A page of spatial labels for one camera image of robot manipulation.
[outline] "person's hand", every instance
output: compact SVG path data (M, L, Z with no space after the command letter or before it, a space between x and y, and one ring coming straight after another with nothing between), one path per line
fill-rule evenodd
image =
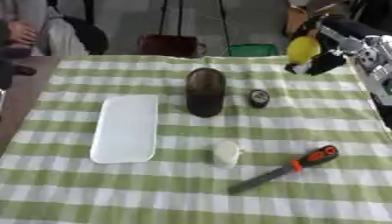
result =
M25 22L9 22L8 28L10 29L10 41L22 45L33 45L37 41L36 31Z

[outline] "metal rod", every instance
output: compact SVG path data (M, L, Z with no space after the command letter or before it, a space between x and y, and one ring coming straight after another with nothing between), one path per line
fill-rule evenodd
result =
M165 25L165 18L167 12L167 2L168 0L164 0L164 5L161 8L162 17L161 17L161 24L159 25L159 35L162 35L164 33L164 25Z
M95 24L95 0L84 0L86 20L89 24Z
M178 28L177 28L178 36L181 36L183 13L184 13L184 0L178 0Z
M222 0L219 0L219 6L220 6L220 15L222 17L223 29L224 29L224 32L225 32L227 52L228 52L228 56L231 56L230 37L228 36L228 24L226 23L226 11L225 11L225 8L223 6L223 1Z

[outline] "small round container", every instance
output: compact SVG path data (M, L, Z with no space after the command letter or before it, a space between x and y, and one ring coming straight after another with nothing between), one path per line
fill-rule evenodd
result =
M186 77L186 106L199 117L217 116L223 108L226 78L212 68L199 68Z
M213 148L213 163L222 168L233 168L244 152L236 143L225 141Z

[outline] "white cup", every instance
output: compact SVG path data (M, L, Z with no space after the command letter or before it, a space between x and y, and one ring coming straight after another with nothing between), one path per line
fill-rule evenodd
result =
M213 163L224 168L233 168L238 158L244 152L236 143L225 141L213 148Z

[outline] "cardboard box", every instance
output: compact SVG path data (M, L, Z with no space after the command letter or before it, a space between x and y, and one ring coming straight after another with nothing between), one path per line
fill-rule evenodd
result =
M317 10L291 5L287 11L286 35L290 37L308 18L326 13L341 14L342 12L336 3L329 4Z

